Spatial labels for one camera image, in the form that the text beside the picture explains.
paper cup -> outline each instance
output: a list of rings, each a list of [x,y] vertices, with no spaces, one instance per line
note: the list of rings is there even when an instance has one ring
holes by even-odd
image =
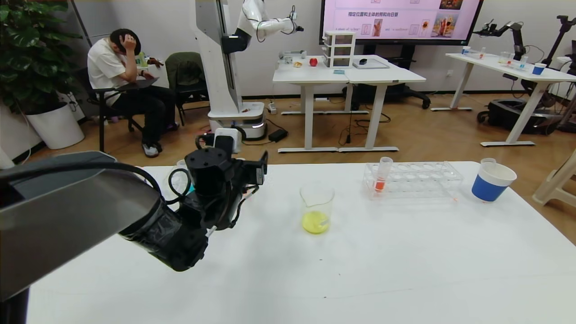
[[[516,173],[494,159],[484,159],[472,186],[472,194],[487,202],[494,202],[517,179]]]
[[[542,74],[542,72],[544,72],[545,68],[546,68],[546,64],[536,63],[536,64],[534,64],[534,70],[532,70],[532,74],[539,76]]]

white sneaker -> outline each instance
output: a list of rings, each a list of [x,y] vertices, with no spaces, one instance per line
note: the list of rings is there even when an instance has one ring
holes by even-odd
[[[146,143],[142,143],[142,149],[144,149],[144,154],[146,157],[157,157],[160,153],[158,153],[158,149],[154,145],[148,145]]]

display screen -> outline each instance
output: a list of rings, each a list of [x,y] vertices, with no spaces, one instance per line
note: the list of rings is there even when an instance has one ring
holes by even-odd
[[[323,0],[322,33],[375,43],[467,44],[483,0]]]

white stool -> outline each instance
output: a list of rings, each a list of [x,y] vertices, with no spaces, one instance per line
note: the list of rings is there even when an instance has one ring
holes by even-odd
[[[558,170],[552,171],[546,180],[536,190],[532,199],[538,204],[545,205],[551,199],[561,200],[576,207],[576,196],[567,193],[562,189],[568,180],[576,174],[576,150],[572,156]]]

black pants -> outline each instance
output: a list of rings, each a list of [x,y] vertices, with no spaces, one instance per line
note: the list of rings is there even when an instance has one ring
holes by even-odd
[[[130,115],[144,114],[142,142],[158,142],[166,126],[174,122],[175,106],[172,90],[151,85],[122,93],[111,108]]]

